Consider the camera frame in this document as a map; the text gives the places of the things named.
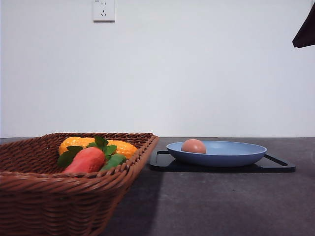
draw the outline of yellow corn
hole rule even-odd
[[[82,146],[86,148],[89,143],[93,143],[94,138],[69,137],[65,139],[59,146],[59,155],[67,151],[67,146]],[[116,145],[115,153],[124,155],[127,159],[131,158],[137,148],[127,142],[120,140],[108,140],[108,145]]]

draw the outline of black tray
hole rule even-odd
[[[168,151],[157,151],[151,155],[150,169],[164,172],[231,172],[231,173],[282,173],[295,172],[295,165],[265,154],[254,164],[242,167],[205,167],[180,162]]]

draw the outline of blue plate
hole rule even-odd
[[[201,166],[239,167],[259,161],[267,148],[255,144],[228,141],[202,141],[207,153],[181,151],[184,142],[168,144],[169,154],[179,161]]]

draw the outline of green leaf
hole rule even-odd
[[[65,151],[58,158],[57,165],[60,167],[67,167],[73,161],[75,155],[83,149],[81,146],[67,146],[69,151]]]
[[[63,154],[60,155],[57,161],[57,165],[59,167],[67,167],[71,164],[73,158],[75,157],[76,153],[71,151],[65,151]]]
[[[106,139],[101,136],[95,136],[94,140],[99,149],[101,149],[102,151],[106,150],[106,145],[108,144],[108,141]]]
[[[109,170],[112,167],[116,167],[126,161],[126,157],[122,154],[113,154],[109,161],[102,167],[100,171]]]
[[[113,154],[116,151],[116,149],[117,149],[116,145],[108,145],[106,147],[106,150],[105,150],[104,154],[106,156],[110,156],[111,154]]]
[[[93,142],[93,143],[89,143],[89,144],[87,145],[87,148],[91,148],[91,147],[97,147],[96,143]]]
[[[83,149],[83,147],[82,146],[67,146],[67,149],[77,154],[79,151]]]

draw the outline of orange carrot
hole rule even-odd
[[[79,151],[72,163],[63,173],[92,173],[98,172],[106,161],[102,150],[96,147],[88,147]]]

